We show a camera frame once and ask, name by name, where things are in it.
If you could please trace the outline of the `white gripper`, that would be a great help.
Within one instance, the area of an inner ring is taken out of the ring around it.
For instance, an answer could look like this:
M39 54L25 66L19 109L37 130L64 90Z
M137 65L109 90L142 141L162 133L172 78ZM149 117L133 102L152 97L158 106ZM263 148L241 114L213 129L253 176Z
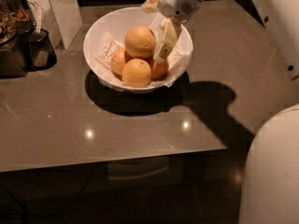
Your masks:
M197 0L146 0L140 6L140 9L147 14L160 10L169 18L158 27L157 45L153 55L156 63L167 60L181 34L181 22L188 22L200 6L201 3Z

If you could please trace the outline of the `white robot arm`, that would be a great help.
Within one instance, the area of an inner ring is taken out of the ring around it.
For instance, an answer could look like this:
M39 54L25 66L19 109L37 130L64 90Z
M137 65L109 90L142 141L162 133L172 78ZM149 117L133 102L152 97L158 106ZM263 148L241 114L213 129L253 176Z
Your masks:
M163 62L181 26L204 0L147 0L141 9L166 17L154 60ZM299 0L251 0L276 42L292 83L299 85ZM299 105L268 120L247 156L238 224L299 224Z

